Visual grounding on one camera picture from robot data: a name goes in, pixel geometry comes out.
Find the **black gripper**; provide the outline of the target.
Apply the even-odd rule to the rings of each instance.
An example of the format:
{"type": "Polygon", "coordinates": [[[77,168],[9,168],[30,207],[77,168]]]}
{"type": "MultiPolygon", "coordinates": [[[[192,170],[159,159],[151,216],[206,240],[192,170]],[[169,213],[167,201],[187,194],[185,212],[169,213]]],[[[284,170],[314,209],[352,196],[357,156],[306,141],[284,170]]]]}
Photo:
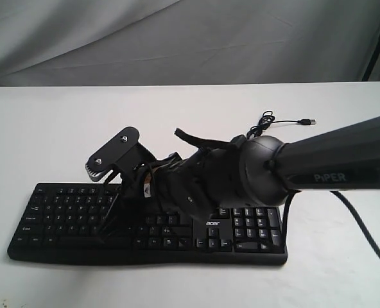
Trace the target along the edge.
{"type": "MultiPolygon", "coordinates": [[[[145,162],[135,172],[128,190],[143,212],[158,208],[178,210],[197,221],[207,221],[219,209],[241,205],[239,153],[198,150],[187,159],[173,154],[145,162]]],[[[121,194],[115,195],[94,234],[94,246],[110,245],[121,229],[121,194]]]]}

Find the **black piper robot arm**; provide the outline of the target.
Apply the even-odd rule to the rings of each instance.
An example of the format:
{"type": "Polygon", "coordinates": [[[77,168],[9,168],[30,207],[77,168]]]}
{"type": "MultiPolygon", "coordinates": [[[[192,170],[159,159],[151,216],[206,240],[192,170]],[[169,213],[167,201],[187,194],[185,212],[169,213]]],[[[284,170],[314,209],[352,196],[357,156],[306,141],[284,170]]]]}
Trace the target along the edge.
{"type": "Polygon", "coordinates": [[[86,171],[94,182],[120,176],[120,192],[140,207],[154,199],[200,222],[218,208],[276,207],[296,191],[380,189],[380,116],[293,143],[175,135],[196,152],[157,160],[128,126],[89,157],[86,171]]]}

